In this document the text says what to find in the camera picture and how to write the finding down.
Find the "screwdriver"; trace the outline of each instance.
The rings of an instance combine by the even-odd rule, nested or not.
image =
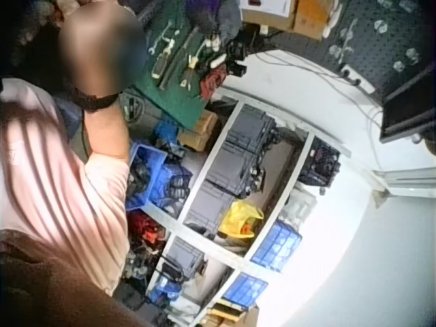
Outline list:
[[[206,40],[202,42],[194,57],[189,56],[189,64],[182,73],[180,86],[187,87],[188,91],[191,90],[191,80],[192,80],[192,76],[195,74],[196,65],[198,63],[198,56],[200,56],[200,53],[202,52],[205,45],[206,45]]]
[[[179,33],[180,31],[177,30],[174,33],[174,36],[178,35]],[[174,48],[174,45],[176,44],[176,40],[174,39],[174,37],[171,39],[167,39],[166,37],[163,37],[162,39],[166,41],[168,45],[156,59],[156,62],[151,71],[151,77],[156,80],[159,80],[163,72],[165,71],[166,65],[168,63],[168,59],[170,58],[171,55],[171,50]]]

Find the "blue plastic crate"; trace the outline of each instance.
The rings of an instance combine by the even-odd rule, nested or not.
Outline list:
[[[150,201],[159,208],[163,208],[172,203],[172,199],[168,198],[168,187],[170,186],[171,179],[177,176],[183,176],[185,179],[184,184],[187,187],[191,180],[192,173],[181,165],[164,164],[150,192]]]
[[[301,235],[291,226],[276,221],[251,261],[267,269],[281,272],[298,248]]]
[[[135,156],[139,156],[142,160],[146,162],[147,168],[150,170],[150,182],[144,193],[134,194],[132,197],[126,199],[125,209],[126,211],[132,211],[144,206],[149,200],[150,192],[153,185],[159,176],[159,172],[164,164],[166,153],[160,151],[152,146],[132,142],[130,146],[130,163],[134,160]]]
[[[242,272],[223,297],[227,301],[248,309],[255,304],[256,300],[267,286],[267,282]]]

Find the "plastic bin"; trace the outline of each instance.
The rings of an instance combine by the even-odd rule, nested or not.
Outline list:
[[[267,269],[283,270],[301,242],[301,235],[291,226],[276,221],[251,261]]]
[[[168,195],[168,188],[171,180],[178,176],[183,177],[183,187],[187,189],[192,173],[181,165],[164,164],[150,192],[150,201],[159,208],[164,208],[173,203],[174,199]]]
[[[233,201],[234,196],[204,181],[187,213],[185,225],[193,223],[215,235]]]
[[[223,298],[248,309],[255,304],[267,286],[267,282],[242,272],[225,292]]]
[[[315,138],[298,180],[310,186],[331,186],[341,165],[338,162],[340,154],[335,148]]]
[[[225,140],[257,155],[274,126],[273,118],[246,104],[236,117]]]
[[[224,142],[206,179],[238,196],[245,190],[250,177],[250,169],[255,167],[257,162],[257,155],[229,142]]]
[[[197,267],[202,263],[204,253],[181,238],[176,237],[166,256],[178,263],[183,270],[183,274],[190,279],[195,275]]]
[[[146,162],[146,166],[151,173],[150,183],[144,193],[137,193],[134,194],[132,197],[126,199],[126,211],[132,211],[141,208],[147,203],[147,201],[149,200],[150,192],[166,158],[166,153],[163,151],[160,151],[149,145],[132,142],[130,146],[129,166],[133,162],[136,155]]]

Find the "black pegboard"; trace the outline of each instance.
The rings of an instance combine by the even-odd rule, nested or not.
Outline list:
[[[354,51],[347,52],[343,62],[367,79],[376,88],[374,98],[382,101],[423,71],[433,61],[435,54],[433,1],[408,0],[409,4],[416,4],[412,12],[404,10],[400,2],[340,0],[344,10],[327,39],[317,41],[296,33],[280,33],[271,38],[271,43],[336,72],[339,63],[330,54],[330,47],[343,43],[341,31],[348,29],[357,18],[352,30],[354,36],[348,42]],[[374,24],[378,20],[388,25],[385,33],[376,31]],[[419,61],[415,64],[406,57],[409,48],[415,48],[419,53]],[[396,61],[404,63],[403,71],[394,69]]]

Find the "plastic bag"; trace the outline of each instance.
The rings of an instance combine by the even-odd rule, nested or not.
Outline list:
[[[264,214],[260,209],[237,200],[233,202],[230,210],[225,214],[219,231],[233,238],[253,238],[254,233],[251,231],[251,226],[256,219],[263,218]]]

